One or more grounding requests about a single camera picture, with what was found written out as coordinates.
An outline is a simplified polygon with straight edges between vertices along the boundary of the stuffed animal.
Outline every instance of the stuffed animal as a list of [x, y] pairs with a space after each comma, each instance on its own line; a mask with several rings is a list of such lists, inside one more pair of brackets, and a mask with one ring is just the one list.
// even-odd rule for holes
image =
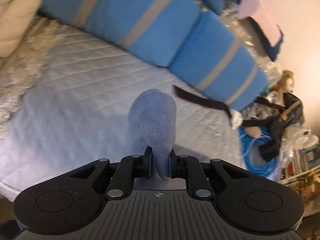
[[244, 132], [251, 136], [252, 138], [260, 138], [261, 137], [261, 129], [258, 126], [253, 126], [253, 127], [245, 127]]
[[270, 88], [270, 91], [276, 91], [280, 98], [279, 105], [284, 106], [283, 101], [283, 93], [293, 92], [294, 87], [294, 79], [293, 79], [293, 72], [290, 70], [284, 70], [282, 75], [282, 78], [279, 80], [277, 84], [275, 84], [273, 87]]

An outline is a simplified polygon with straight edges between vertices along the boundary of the ribbed surface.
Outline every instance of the ribbed surface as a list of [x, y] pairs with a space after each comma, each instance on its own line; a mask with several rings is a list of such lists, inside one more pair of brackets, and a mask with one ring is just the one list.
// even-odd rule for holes
[[227, 224], [208, 201], [181, 191], [138, 191], [110, 201], [90, 225], [69, 234], [41, 236], [24, 231], [17, 240], [299, 240], [291, 231], [278, 236], [256, 236]]

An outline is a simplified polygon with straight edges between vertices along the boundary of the clutter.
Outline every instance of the clutter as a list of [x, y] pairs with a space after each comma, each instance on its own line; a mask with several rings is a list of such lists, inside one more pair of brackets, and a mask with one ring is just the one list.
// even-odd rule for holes
[[320, 165], [320, 145], [317, 144], [316, 148], [312, 150], [313, 160], [308, 163], [310, 169]]
[[235, 130], [241, 126], [243, 122], [242, 114], [236, 110], [230, 109], [231, 112], [231, 129]]
[[270, 46], [276, 46], [281, 39], [281, 33], [266, 0], [241, 0], [238, 18], [247, 17], [251, 17], [258, 24]]
[[300, 124], [289, 126], [285, 129], [283, 139], [292, 143], [292, 146], [296, 150], [303, 149], [304, 144], [311, 137], [310, 129], [305, 128]]
[[237, 17], [249, 19], [265, 53], [275, 61], [283, 43], [283, 33], [266, 0], [241, 0]]
[[312, 149], [315, 145], [319, 143], [319, 137], [316, 135], [312, 135], [304, 144], [304, 149]]
[[273, 140], [260, 146], [261, 156], [266, 161], [279, 155], [284, 130], [290, 125], [304, 123], [303, 107], [300, 99], [291, 93], [284, 93], [284, 103], [286, 110], [269, 125], [269, 133]]
[[293, 92], [293, 88], [294, 88], [293, 75], [294, 75], [294, 73], [292, 71], [284, 70], [283, 74], [282, 74], [282, 78], [279, 80], [279, 82], [270, 88], [270, 91], [277, 92], [277, 94], [280, 98], [278, 105], [281, 105], [281, 106], [284, 105], [283, 93], [285, 93], [285, 92], [292, 93]]
[[239, 128], [239, 138], [241, 140], [242, 145], [242, 157], [244, 159], [244, 163], [248, 171], [258, 174], [264, 178], [268, 178], [272, 175], [272, 173], [276, 170], [278, 166], [278, 157], [266, 161], [264, 165], [261, 167], [255, 167], [254, 165], [252, 165], [250, 161], [250, 151], [252, 150], [253, 146], [265, 144], [272, 140], [266, 127], [261, 126], [259, 129], [261, 129], [262, 132], [261, 137], [253, 138], [244, 132], [244, 128]]
[[[266, 96], [266, 100], [273, 105], [278, 104], [279, 98], [277, 92], [270, 92]], [[253, 103], [248, 108], [242, 111], [242, 114], [245, 114], [246, 120], [264, 120], [279, 114], [279, 111], [270, 106], [266, 106], [263, 102]], [[244, 131], [246, 134], [250, 135], [253, 138], [259, 138], [261, 135], [260, 128], [258, 126], [245, 127]]]
[[239, 20], [237, 18], [236, 15], [238, 10], [238, 4], [227, 0], [220, 20], [222, 20], [225, 26], [243, 42], [251, 56], [268, 76], [268, 86], [273, 86], [282, 77], [281, 66], [279, 63], [270, 60], [270, 57], [266, 54], [265, 49], [260, 42], [259, 35], [253, 28], [249, 19]]

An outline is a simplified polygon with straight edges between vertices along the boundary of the metal pin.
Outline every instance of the metal pin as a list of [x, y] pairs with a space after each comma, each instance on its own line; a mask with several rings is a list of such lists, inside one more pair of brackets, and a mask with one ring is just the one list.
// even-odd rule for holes
[[211, 195], [211, 192], [207, 189], [198, 189], [196, 191], [196, 195], [198, 197], [209, 197]]
[[112, 189], [108, 191], [108, 196], [110, 197], [121, 197], [123, 195], [123, 191], [120, 189]]

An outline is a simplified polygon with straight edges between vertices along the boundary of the lace trim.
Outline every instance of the lace trim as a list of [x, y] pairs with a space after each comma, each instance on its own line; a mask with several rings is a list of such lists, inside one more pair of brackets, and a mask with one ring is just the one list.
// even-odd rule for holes
[[51, 48], [63, 37], [56, 20], [35, 16], [19, 48], [0, 58], [0, 139], [7, 136], [7, 121], [21, 107], [21, 96], [40, 78]]

